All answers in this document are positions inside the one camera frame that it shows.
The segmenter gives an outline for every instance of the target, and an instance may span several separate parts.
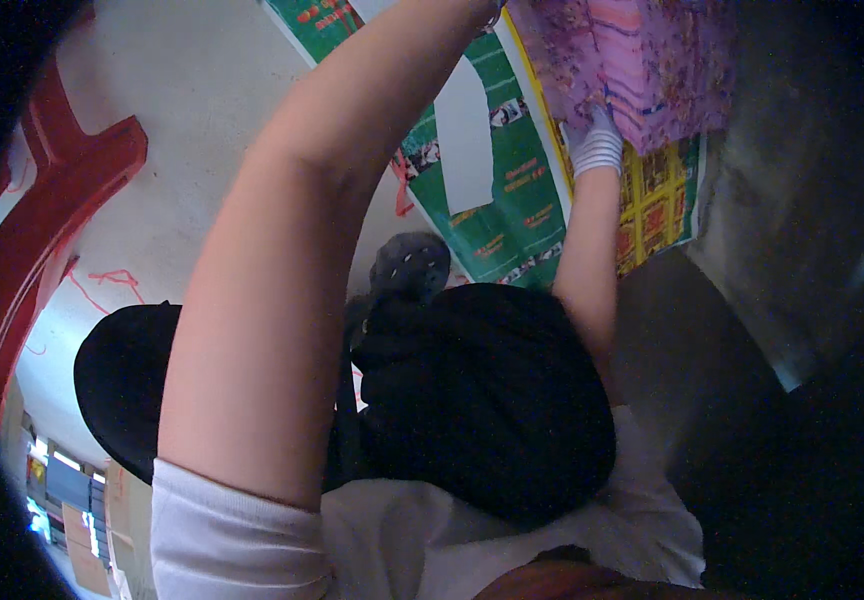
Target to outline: window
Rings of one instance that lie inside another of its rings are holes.
[[[66,465],[68,465],[69,467],[71,467],[72,469],[74,469],[74,470],[76,470],[76,471],[81,471],[81,470],[82,470],[82,465],[81,465],[81,464],[79,464],[78,462],[73,461],[72,459],[70,459],[69,457],[67,457],[65,454],[63,454],[63,453],[61,453],[61,452],[54,452],[54,454],[52,455],[52,457],[53,457],[56,461],[58,461],[58,462],[60,462],[60,463],[66,463]]]

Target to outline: white glove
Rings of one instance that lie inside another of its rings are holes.
[[[568,153],[572,160],[574,177],[595,167],[615,167],[622,176],[622,135],[605,107],[596,105],[592,109],[592,127],[585,134],[571,127],[566,128]]]

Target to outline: cardboard box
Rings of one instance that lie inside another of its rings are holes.
[[[75,574],[75,582],[95,594],[112,597],[109,588],[109,575],[102,564],[102,559],[92,554],[89,546],[83,546],[74,541],[68,541],[66,537],[66,549],[69,560],[72,562],[72,572]]]
[[[89,525],[85,522],[85,516],[81,510],[62,502],[62,522],[65,526],[66,544],[85,546],[91,552],[92,534]]]
[[[152,488],[113,461],[105,471],[104,500],[108,554],[120,594],[156,598],[149,550]]]

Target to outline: red string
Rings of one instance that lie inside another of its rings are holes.
[[[132,294],[135,294],[135,297],[138,299],[138,304],[145,304],[145,300],[142,299],[142,294],[138,293],[138,281],[125,269],[110,270],[109,272],[90,272],[88,278],[90,280],[98,280],[99,285],[102,285],[102,282],[105,281],[112,283],[125,283],[131,288]]]
[[[99,303],[98,303],[97,301],[95,301],[94,299],[92,299],[92,296],[89,295],[89,292],[86,291],[86,288],[82,287],[82,284],[79,283],[79,282],[76,280],[75,275],[72,274],[72,271],[71,271],[71,270],[69,271],[68,278],[69,278],[69,282],[72,282],[72,284],[75,285],[75,286],[78,288],[78,291],[81,292],[81,294],[82,294],[83,296],[85,296],[85,299],[88,300],[90,303],[92,303],[92,306],[95,306],[95,308],[96,308],[99,312],[101,312],[102,315],[109,315],[109,314],[111,314],[108,310],[106,310],[105,308],[103,308],[102,306],[100,306]]]
[[[395,150],[389,161],[391,172],[398,177],[398,193],[395,194],[395,216],[404,217],[405,213],[414,208],[414,203],[406,196],[406,190],[409,187],[409,179],[406,176],[407,167],[405,166],[405,156],[402,155],[402,148]]]
[[[25,174],[29,172],[29,163],[32,162],[31,158],[25,159],[25,166],[22,167],[22,178],[19,179],[18,185],[15,187],[9,186],[6,187],[6,192],[18,192],[18,190],[22,189],[22,185],[25,184]]]

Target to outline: white sleeve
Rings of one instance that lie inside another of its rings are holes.
[[[331,567],[319,514],[155,460],[151,570],[158,597],[323,598]]]
[[[612,420],[615,467],[602,489],[606,505],[676,555],[701,558],[702,527],[666,479],[632,409],[613,408]]]

